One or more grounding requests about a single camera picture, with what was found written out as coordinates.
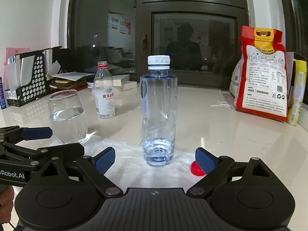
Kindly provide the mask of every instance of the blue-tinted water bottle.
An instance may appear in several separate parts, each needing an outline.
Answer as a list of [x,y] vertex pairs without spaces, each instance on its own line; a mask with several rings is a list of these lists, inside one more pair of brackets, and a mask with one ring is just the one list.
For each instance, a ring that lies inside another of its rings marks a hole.
[[149,56],[149,74],[140,77],[144,158],[156,167],[172,161],[175,145],[177,77],[169,65],[169,56]]

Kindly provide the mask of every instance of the white glossy table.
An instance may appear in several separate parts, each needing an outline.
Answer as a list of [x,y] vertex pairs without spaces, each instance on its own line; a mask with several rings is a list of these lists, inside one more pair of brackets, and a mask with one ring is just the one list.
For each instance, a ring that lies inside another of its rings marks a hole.
[[[88,133],[139,145],[142,141],[139,88],[115,94],[116,116],[99,119],[90,89],[79,92],[88,118]],[[290,221],[292,231],[308,230],[308,133],[300,126],[282,123],[230,107],[211,107],[215,101],[233,103],[230,94],[218,90],[179,87],[176,149],[195,152],[203,147],[216,156],[228,155],[236,161],[260,157],[285,184],[295,198]],[[48,97],[21,108],[8,107],[0,113],[0,125],[50,126]],[[20,142],[36,149],[55,140]]]

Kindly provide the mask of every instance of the glass rim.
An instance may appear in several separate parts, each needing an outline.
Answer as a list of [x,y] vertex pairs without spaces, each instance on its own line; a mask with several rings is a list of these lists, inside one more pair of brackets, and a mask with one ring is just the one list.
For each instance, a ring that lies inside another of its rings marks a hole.
[[[61,97],[61,98],[53,98],[54,96],[57,96],[57,95],[59,95],[61,93],[64,93],[64,92],[72,92],[72,94],[64,96],[64,97]],[[58,100],[67,99],[67,98],[73,97],[73,96],[75,96],[77,94],[78,93],[77,93],[76,89],[62,90],[62,91],[58,91],[58,92],[55,92],[55,93],[51,94],[50,97],[49,97],[49,100],[51,100],[51,101],[58,101]]]

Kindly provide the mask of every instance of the drinking glass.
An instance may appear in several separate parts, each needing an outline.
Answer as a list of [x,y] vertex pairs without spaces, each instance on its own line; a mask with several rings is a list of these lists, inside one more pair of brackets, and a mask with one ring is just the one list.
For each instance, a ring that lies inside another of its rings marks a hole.
[[62,144],[82,143],[86,138],[87,116],[77,90],[64,90],[49,98],[52,131]]

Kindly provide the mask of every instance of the blue can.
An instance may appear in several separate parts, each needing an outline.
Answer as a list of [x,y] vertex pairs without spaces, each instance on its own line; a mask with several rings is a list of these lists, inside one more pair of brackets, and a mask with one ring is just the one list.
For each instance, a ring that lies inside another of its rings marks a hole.
[[1,109],[7,108],[7,104],[5,103],[3,85],[2,85],[2,77],[0,77],[0,106],[1,106]]

